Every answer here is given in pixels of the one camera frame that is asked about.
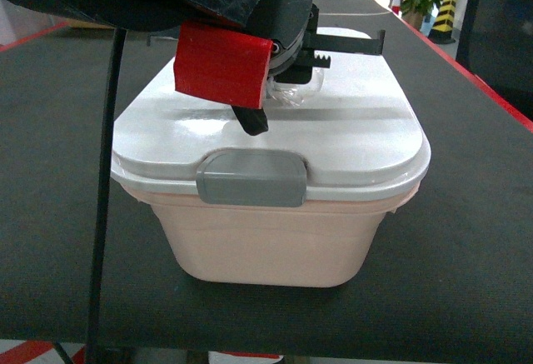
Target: gray table surface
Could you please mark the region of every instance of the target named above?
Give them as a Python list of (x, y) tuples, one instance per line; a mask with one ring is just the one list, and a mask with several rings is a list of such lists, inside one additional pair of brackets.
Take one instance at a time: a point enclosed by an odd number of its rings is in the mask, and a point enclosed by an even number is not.
[[(426, 362), (533, 361), (533, 135), (372, 0), (316, 0), (375, 34), (431, 142), (407, 207), (332, 289), (198, 281), (112, 184), (100, 342)], [(131, 34), (118, 112), (174, 53)], [(0, 53), (0, 337), (82, 342), (108, 31)]]

